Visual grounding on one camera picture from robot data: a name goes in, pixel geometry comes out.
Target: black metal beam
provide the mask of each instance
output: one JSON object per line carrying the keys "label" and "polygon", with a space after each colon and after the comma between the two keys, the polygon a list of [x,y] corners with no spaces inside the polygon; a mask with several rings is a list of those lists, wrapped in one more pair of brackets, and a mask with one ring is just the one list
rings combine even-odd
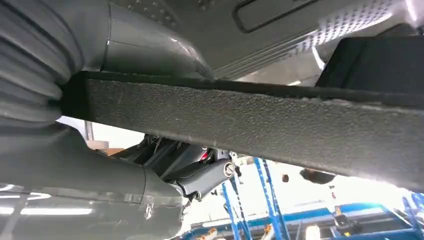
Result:
{"label": "black metal beam", "polygon": [[82,73],[65,115],[332,173],[424,183],[424,96]]}

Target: blue metal frame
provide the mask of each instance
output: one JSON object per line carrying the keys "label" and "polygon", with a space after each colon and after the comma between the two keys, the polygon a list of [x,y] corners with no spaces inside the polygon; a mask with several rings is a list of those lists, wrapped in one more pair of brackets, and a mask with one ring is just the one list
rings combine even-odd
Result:
{"label": "blue metal frame", "polygon": [[[286,229],[286,225],[284,224],[284,222],[281,222],[281,214],[278,214],[277,212],[275,212],[276,209],[279,210],[279,208],[276,208],[275,205],[275,193],[273,194],[273,188],[271,189],[271,196],[268,193],[267,190],[267,183],[265,181],[264,178],[264,174],[262,172],[262,167],[261,167],[261,162],[260,162],[260,158],[255,157],[254,158],[254,164],[256,165],[257,168],[257,173],[259,174],[259,179],[260,179],[260,183],[262,184],[262,189],[263,189],[263,193],[265,194],[265,200],[266,200],[266,205],[268,206],[268,214],[269,214],[269,218],[271,219],[271,223],[272,223],[272,227],[274,228],[275,231],[275,239],[277,240],[290,240],[287,237],[283,237],[284,233],[282,233],[282,228],[281,226],[284,226],[284,228]],[[271,185],[271,178],[268,177],[268,182],[270,183],[269,185]]]}
{"label": "blue metal frame", "polygon": [[286,222],[284,221],[284,216],[281,214],[280,206],[277,201],[276,192],[274,191],[273,180],[271,177],[270,169],[268,167],[268,163],[265,159],[262,160],[263,167],[265,168],[266,177],[268,178],[269,189],[271,190],[272,201],[274,204],[275,212],[278,214],[279,223],[281,225],[281,234],[282,237],[286,240],[290,240],[289,231],[287,230]]}
{"label": "blue metal frame", "polygon": [[231,206],[231,202],[228,196],[225,182],[222,184],[222,191],[224,193],[225,205],[226,205],[226,208],[228,209],[229,219],[231,220],[231,229],[232,229],[232,233],[234,234],[234,240],[241,240],[240,234],[239,234],[239,228],[238,228],[239,224],[238,222],[236,222],[234,218],[233,207]]}
{"label": "blue metal frame", "polygon": [[240,200],[240,195],[239,195],[240,181],[239,181],[239,177],[237,175],[234,175],[234,177],[230,178],[229,181],[230,181],[230,183],[232,185],[232,188],[234,189],[235,195],[237,196],[238,207],[240,209],[241,227],[243,228],[245,238],[247,240],[252,240],[252,235],[251,235],[251,231],[249,229],[249,224],[248,224],[248,221],[246,220],[246,217],[245,217],[245,213],[244,213],[244,210],[243,210],[242,201]]}
{"label": "blue metal frame", "polygon": [[[262,189],[263,189],[263,192],[264,192],[264,195],[265,195],[266,204],[268,206],[269,218],[255,219],[255,220],[248,222],[245,218],[242,203],[240,201],[239,190],[238,190],[240,183],[238,182],[238,180],[239,180],[238,177],[234,176],[232,179],[230,179],[229,182],[224,182],[222,184],[222,190],[223,190],[223,194],[224,194],[224,198],[225,198],[225,205],[228,209],[229,218],[231,220],[230,226],[231,226],[232,232],[234,234],[234,239],[235,240],[241,240],[239,228],[241,228],[244,231],[245,239],[252,240],[252,236],[251,236],[251,233],[250,233],[249,226],[259,226],[259,225],[263,226],[265,224],[271,223],[273,228],[274,228],[274,231],[275,231],[275,239],[277,239],[277,240],[290,240],[290,236],[289,236],[288,231],[287,231],[285,220],[286,221],[293,221],[295,219],[292,219],[292,217],[291,217],[291,215],[293,215],[293,214],[288,214],[286,216],[282,215],[282,213],[280,211],[280,207],[278,205],[277,197],[276,197],[276,194],[275,194],[275,190],[274,190],[273,181],[272,181],[272,178],[271,178],[269,166],[268,166],[266,160],[262,160],[262,161],[261,160],[262,159],[255,157],[254,163],[256,165],[257,172],[258,172],[258,175],[259,175],[259,179],[260,179]],[[264,173],[263,173],[261,162],[263,164],[263,168],[265,169],[266,177],[268,179],[269,190],[267,189],[267,183],[266,183],[266,179],[264,178]],[[237,196],[238,208],[240,209],[240,216],[238,216],[237,210],[234,209],[234,206],[232,204],[232,201],[231,201],[231,198],[230,198],[230,195],[229,195],[229,187],[230,186],[233,188],[233,190],[234,190],[234,192]],[[420,194],[412,193],[411,196],[412,196],[412,200],[416,204],[417,208],[422,211],[423,208],[424,208],[424,204],[423,204],[424,194],[422,194],[422,193],[420,193]],[[401,220],[403,220],[403,223],[405,224],[407,229],[393,230],[393,231],[382,231],[382,232],[375,232],[375,233],[364,233],[364,234],[358,234],[358,235],[352,235],[352,236],[340,236],[340,234],[338,234],[338,232],[335,231],[335,234],[334,234],[335,237],[332,238],[332,239],[333,240],[383,240],[383,239],[390,239],[390,240],[413,240],[413,239],[424,240],[423,230],[421,229],[421,226],[416,219],[416,216],[414,214],[414,210],[412,209],[412,207],[411,207],[411,205],[408,202],[406,197],[403,197],[402,200],[403,200],[403,203],[404,203],[404,206],[405,206],[405,211],[408,214],[409,221],[407,221],[406,219],[399,216],[397,213],[390,211],[389,209],[385,208],[384,206],[382,206],[380,204],[375,204],[374,207],[382,208],[383,211],[385,211],[386,213],[392,213],[392,216],[394,218],[400,218]],[[350,210],[343,209],[345,207],[341,207],[341,208],[342,208],[343,212],[357,211],[357,210],[360,209],[360,208],[356,209],[357,208],[356,206],[354,206],[354,208],[350,209]],[[316,209],[316,210],[313,210],[313,211],[303,212],[302,213],[303,217],[301,219],[319,217],[319,216],[324,216],[324,215],[331,215],[331,213],[326,208]],[[215,227],[212,227],[212,228],[217,228],[217,231],[224,231],[224,230],[228,229],[227,226],[228,226],[228,224],[219,225],[219,226],[215,226]],[[201,234],[203,234],[203,232],[206,233],[207,231],[208,231],[207,228],[195,229],[191,232],[188,232],[184,237],[181,237],[181,238],[189,239],[191,237],[201,235]]]}
{"label": "blue metal frame", "polygon": [[[246,220],[245,217],[245,213],[243,211],[243,206],[242,206],[242,202],[240,200],[240,196],[239,196],[239,177],[237,175],[234,175],[232,178],[230,178],[229,183],[231,183],[232,189],[234,190],[236,196],[237,196],[237,205],[236,204],[232,204],[232,200],[230,198],[228,189],[226,184],[228,184],[228,182],[224,182],[222,184],[222,190],[224,193],[224,198],[225,198],[225,205],[228,209],[228,214],[229,214],[229,218],[231,220],[231,228],[232,231],[234,233],[234,239],[235,240],[239,240],[240,239],[240,234],[239,234],[239,226],[243,229],[244,232],[244,237],[247,240],[252,240],[252,235],[249,229],[249,224],[248,221]],[[240,210],[240,216],[238,216],[237,211],[235,210],[233,212],[233,207],[238,207]]]}

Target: red component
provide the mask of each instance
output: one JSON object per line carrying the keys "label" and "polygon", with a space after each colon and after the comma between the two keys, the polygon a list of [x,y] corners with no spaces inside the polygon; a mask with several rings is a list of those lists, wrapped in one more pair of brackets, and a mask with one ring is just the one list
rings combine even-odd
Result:
{"label": "red component", "polygon": [[208,157],[208,153],[205,152],[203,156],[201,156],[200,160],[205,160]]}

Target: gray pipe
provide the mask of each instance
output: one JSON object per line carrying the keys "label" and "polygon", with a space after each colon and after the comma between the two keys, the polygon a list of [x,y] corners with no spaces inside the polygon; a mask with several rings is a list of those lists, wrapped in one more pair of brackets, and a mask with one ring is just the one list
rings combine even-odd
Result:
{"label": "gray pipe", "polygon": [[6,237],[139,240],[175,235],[181,226],[181,193],[150,170],[88,149],[78,131],[55,122],[61,112],[54,102],[62,97],[59,86],[83,69],[212,78],[195,48],[105,0],[3,0],[0,23],[0,183],[15,186],[7,191],[20,195],[51,196],[29,206],[93,210],[75,222],[22,216],[22,225]]}

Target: bolt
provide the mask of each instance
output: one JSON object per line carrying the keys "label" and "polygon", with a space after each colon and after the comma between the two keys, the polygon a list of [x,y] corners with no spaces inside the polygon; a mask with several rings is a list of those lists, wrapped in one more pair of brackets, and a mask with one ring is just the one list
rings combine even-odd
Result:
{"label": "bolt", "polygon": [[224,175],[229,178],[234,174],[234,165],[232,162],[227,162],[224,166]]}

